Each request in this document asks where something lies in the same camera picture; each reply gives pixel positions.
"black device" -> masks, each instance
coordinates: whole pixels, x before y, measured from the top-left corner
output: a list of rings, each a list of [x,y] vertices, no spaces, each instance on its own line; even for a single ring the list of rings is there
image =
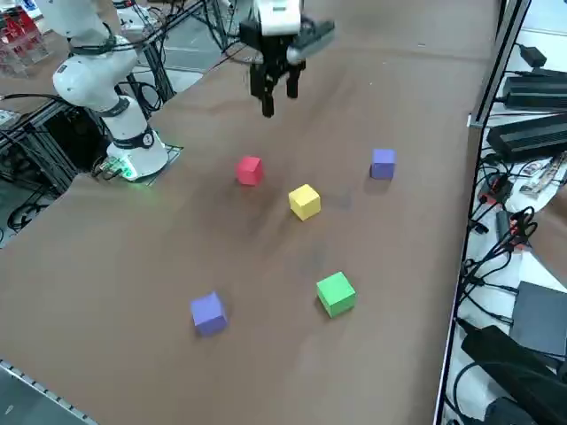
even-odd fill
[[[463,320],[459,324],[467,332],[462,349],[538,425],[567,424],[567,385],[544,363],[496,326],[478,329]]]
[[[520,48],[520,56],[532,68],[540,68],[548,61],[548,58],[537,47],[526,47],[520,43],[517,43],[517,45]]]
[[[567,151],[567,113],[494,126],[486,140],[508,162],[551,157]]]
[[[478,200],[484,201],[485,204],[504,205],[508,200],[514,185],[504,173],[495,173],[490,175],[478,192]]]
[[[512,91],[519,91],[521,89],[537,92],[541,89],[558,89],[567,86],[567,78],[561,75],[539,75],[536,74],[537,72],[536,68],[530,71],[528,75],[508,77],[504,82],[504,96]]]
[[[503,97],[496,99],[504,103],[507,109],[535,112],[567,111],[567,87],[561,81],[549,79],[561,77],[511,77],[506,79]],[[512,79],[533,79],[532,81],[509,82]]]
[[[524,347],[567,353],[567,294],[529,282],[520,282],[512,313],[510,336]]]
[[[512,212],[498,211],[496,213],[496,234],[502,239],[508,232],[514,231],[515,223],[512,220]],[[532,248],[530,241],[514,245],[514,251],[529,251]]]
[[[109,144],[95,121],[82,108],[59,112],[44,125],[73,164],[82,171],[90,171],[94,161],[105,154]]]
[[[485,425],[538,425],[515,401],[499,397],[485,411]]]
[[[528,74],[529,75],[539,75],[541,77],[567,78],[567,73],[564,73],[562,71],[555,71],[553,69],[546,69],[546,68],[533,68]]]

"red cube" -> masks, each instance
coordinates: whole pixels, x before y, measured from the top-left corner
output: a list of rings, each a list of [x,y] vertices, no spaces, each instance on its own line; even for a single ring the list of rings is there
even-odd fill
[[[240,184],[257,186],[264,177],[262,160],[257,157],[244,157],[237,165],[237,178]]]

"red object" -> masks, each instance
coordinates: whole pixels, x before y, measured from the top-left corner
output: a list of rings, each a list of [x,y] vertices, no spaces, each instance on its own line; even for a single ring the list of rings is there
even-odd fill
[[[19,11],[19,22],[26,34],[31,34],[34,33],[34,31],[37,31],[37,25],[34,20],[30,18],[23,8]]]
[[[264,177],[262,160],[257,157],[244,157],[237,165],[237,178],[240,184],[257,186]]]
[[[16,21],[12,19],[10,13],[4,13],[3,17],[6,24],[6,27],[3,28],[3,33],[8,39],[8,43],[20,42],[20,39],[23,39],[23,37],[25,36],[24,30],[18,25]],[[21,45],[16,45],[13,50],[19,58],[25,58],[27,55]]]

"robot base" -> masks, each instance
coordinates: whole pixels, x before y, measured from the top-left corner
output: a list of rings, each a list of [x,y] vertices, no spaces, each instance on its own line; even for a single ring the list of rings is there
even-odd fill
[[[122,170],[120,175],[133,182],[147,175],[155,174],[166,166],[168,155],[166,146],[156,132],[153,132],[154,143],[150,149],[121,149],[111,143],[106,150],[109,158],[114,158]]]

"electronic equipment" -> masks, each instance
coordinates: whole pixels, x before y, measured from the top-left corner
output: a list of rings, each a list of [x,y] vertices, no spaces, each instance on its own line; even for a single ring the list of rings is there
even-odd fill
[[[512,212],[508,211],[498,211],[496,213],[496,234],[498,239],[502,239],[510,230],[514,229],[514,222],[511,219]],[[529,251],[532,248],[530,241],[525,243],[518,243],[514,245],[514,251]]]
[[[485,411],[485,425],[538,425],[515,401],[499,397]]]
[[[109,142],[84,109],[58,112],[44,126],[69,160],[82,172],[103,157]]]
[[[551,157],[567,151],[567,113],[494,126],[486,140],[504,161]]]
[[[474,328],[459,320],[467,336],[462,349],[482,367],[538,425],[567,424],[567,386],[526,348],[496,326]]]
[[[546,68],[533,68],[529,73],[529,75],[539,75],[542,77],[562,77],[567,78],[567,73],[562,71],[554,71],[553,69],[546,69]]]
[[[508,109],[523,111],[567,111],[567,84],[562,77],[508,77],[503,96],[496,101]]]
[[[567,294],[529,282],[520,282],[510,336],[540,352],[567,353]]]
[[[506,204],[514,185],[504,173],[489,175],[478,192],[478,200],[488,204]]]
[[[300,0],[254,0],[254,14],[240,22],[240,41],[262,54],[261,63],[250,64],[250,92],[261,101],[262,114],[274,115],[272,93],[287,74],[287,97],[299,95],[299,77],[306,58],[333,39],[335,23],[313,22],[303,16]]]
[[[506,96],[511,91],[528,89],[536,91],[539,89],[558,89],[567,87],[567,78],[562,76],[538,75],[536,70],[530,71],[529,75],[511,76],[504,82],[503,94]]]
[[[37,0],[37,4],[48,26],[69,39],[73,53],[53,74],[55,90],[105,123],[113,139],[107,154],[120,161],[123,178],[134,181],[157,173],[167,163],[164,143],[138,102],[114,91],[136,66],[136,50],[116,48],[130,43],[113,35],[91,0]]]
[[[537,47],[527,47],[519,42],[517,42],[517,46],[520,48],[520,56],[522,59],[532,68],[540,68],[548,61],[548,58],[546,58]]]

